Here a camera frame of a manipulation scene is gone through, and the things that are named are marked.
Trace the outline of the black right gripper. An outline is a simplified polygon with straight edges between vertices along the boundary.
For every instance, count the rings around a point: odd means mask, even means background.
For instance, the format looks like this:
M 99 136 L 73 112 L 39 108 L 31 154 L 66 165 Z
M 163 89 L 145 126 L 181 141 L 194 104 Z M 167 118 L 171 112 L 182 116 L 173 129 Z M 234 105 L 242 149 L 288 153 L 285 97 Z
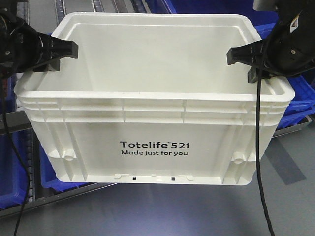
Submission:
M 315 68 L 315 2 L 313 0 L 263 0 L 260 9 L 273 10 L 278 21 L 267 37 L 269 45 L 259 67 L 264 41 L 230 48 L 227 64 L 249 65 L 248 83 L 275 76 L 296 76 Z

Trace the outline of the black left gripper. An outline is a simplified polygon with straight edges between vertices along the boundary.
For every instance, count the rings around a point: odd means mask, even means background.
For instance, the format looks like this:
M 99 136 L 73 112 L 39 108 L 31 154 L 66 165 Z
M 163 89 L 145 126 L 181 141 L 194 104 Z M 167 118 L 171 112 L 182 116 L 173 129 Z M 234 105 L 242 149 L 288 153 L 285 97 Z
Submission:
M 78 58 L 79 46 L 37 32 L 22 18 L 0 11 L 0 77 L 15 73 L 60 71 L 60 59 Z

